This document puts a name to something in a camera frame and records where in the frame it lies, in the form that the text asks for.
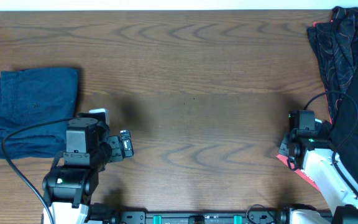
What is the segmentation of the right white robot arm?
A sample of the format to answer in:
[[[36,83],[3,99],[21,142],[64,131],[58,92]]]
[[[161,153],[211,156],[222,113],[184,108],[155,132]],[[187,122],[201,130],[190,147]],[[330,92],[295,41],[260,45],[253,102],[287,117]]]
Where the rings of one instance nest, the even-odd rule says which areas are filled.
[[[324,197],[331,218],[308,205],[290,205],[278,215],[279,223],[358,223],[358,184],[346,170],[337,147],[318,136],[323,122],[310,110],[288,115],[289,131],[277,157]]]

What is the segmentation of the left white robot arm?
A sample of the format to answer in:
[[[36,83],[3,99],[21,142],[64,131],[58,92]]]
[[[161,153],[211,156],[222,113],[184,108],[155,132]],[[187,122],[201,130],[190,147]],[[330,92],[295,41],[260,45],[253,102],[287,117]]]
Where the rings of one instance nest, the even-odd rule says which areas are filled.
[[[53,160],[43,180],[43,223],[120,223],[121,216],[108,205],[91,203],[106,164],[134,155],[131,134],[109,133],[104,116],[90,114],[68,122],[67,146]]]

